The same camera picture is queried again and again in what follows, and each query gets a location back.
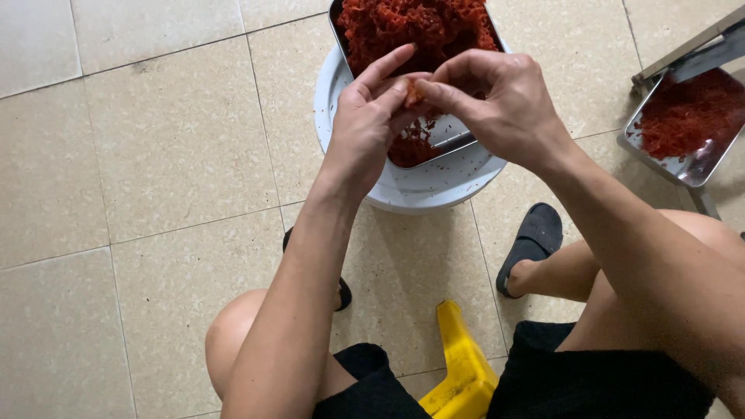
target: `forearm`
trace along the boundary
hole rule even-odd
[[[666,351],[714,385],[745,371],[745,274],[637,198],[579,147],[540,176],[620,299]]]
[[[233,367],[222,418],[309,418],[359,203],[319,177]]]

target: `metal tray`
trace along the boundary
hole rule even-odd
[[[731,77],[729,73],[722,69],[717,69],[717,71]],[[641,116],[644,113],[644,107],[647,105],[647,102],[650,100],[652,95],[654,95],[666,74],[667,72],[665,71],[654,76],[659,79],[656,81],[654,88],[650,90],[649,95],[644,98],[642,103],[636,109],[634,115],[626,125],[626,128],[621,132],[621,134],[619,134],[618,145],[673,184],[688,188],[700,188],[706,185],[706,182],[711,175],[714,174],[714,170],[716,170],[719,163],[724,159],[724,156],[726,156],[735,140],[743,135],[745,127],[740,129],[738,135],[736,135],[729,144],[721,147],[713,147],[713,141],[708,139],[704,147],[695,153],[686,156],[682,162],[678,157],[667,157],[663,160],[657,160],[644,153],[641,150],[641,130],[635,128],[634,124],[641,120]]]
[[[336,24],[337,18],[342,12],[342,1],[343,0],[333,0],[331,5],[329,6],[329,24],[331,24],[331,27],[334,29],[334,36],[336,37],[336,42],[339,44],[339,49],[341,50],[341,54],[344,57],[344,64],[346,65],[347,69],[349,69],[349,73],[352,74],[352,70],[349,68],[349,62],[347,61],[347,54],[349,52],[349,40],[346,38],[346,35],[344,34],[345,30]],[[491,29],[492,29],[492,38],[494,39],[494,43],[497,45],[497,48],[499,51],[504,52],[504,43],[502,42],[502,38],[499,36],[499,32],[497,31],[497,27],[494,23],[494,19],[492,18],[492,14],[489,12],[489,8],[486,8],[486,14],[489,15],[489,22],[491,23]],[[435,126],[435,129],[437,129],[437,125],[452,125],[453,121],[452,119],[456,118],[454,116],[443,116],[441,119],[437,121],[437,124]],[[436,132],[432,132],[432,138],[435,139],[436,137],[439,137]],[[442,153],[439,155],[420,163],[417,166],[414,167],[401,167],[397,166],[393,162],[390,162],[390,164],[394,165],[397,168],[400,168],[402,170],[411,170],[413,168],[418,168],[420,166],[423,166],[427,163],[432,163],[433,161],[442,158],[444,156],[447,156],[450,153],[454,153],[456,151],[462,150],[465,147],[468,147],[470,145],[476,144],[478,141],[476,138],[468,132],[468,130],[460,130],[458,135],[450,136],[447,139],[444,139],[443,141],[439,141],[436,144],[433,144],[434,147],[438,147]]]

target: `black slide sandal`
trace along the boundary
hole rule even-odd
[[[559,213],[551,205],[542,202],[533,205],[520,224],[515,244],[497,275],[496,285],[500,294],[514,299],[507,292],[507,278],[517,262],[526,259],[535,262],[548,259],[561,248],[563,241],[564,234]]]
[[[282,253],[285,252],[287,244],[290,242],[291,234],[292,227],[290,227],[290,230],[285,233],[285,238],[282,240]],[[341,307],[335,310],[337,312],[344,310],[352,303],[352,290],[349,289],[349,286],[346,284],[346,282],[344,282],[343,278],[339,278],[339,295],[341,296]]]

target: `person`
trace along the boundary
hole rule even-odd
[[[388,80],[414,49],[381,58],[341,93],[271,286],[236,298],[210,327],[206,362],[223,419],[428,418],[380,347],[329,353],[352,222],[394,133],[416,118],[399,111],[409,78]],[[703,215],[657,211],[595,164],[526,55],[471,50],[414,83],[495,156],[540,177],[584,238],[561,248],[561,220],[547,204],[519,227],[499,291],[587,304],[576,324],[517,325],[487,417],[703,418],[715,395],[745,417],[739,235]],[[475,85],[485,100],[469,94]]]

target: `yellow plastic stool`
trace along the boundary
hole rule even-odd
[[[471,337],[453,300],[437,306],[448,376],[419,404],[433,419],[481,419],[499,378]]]

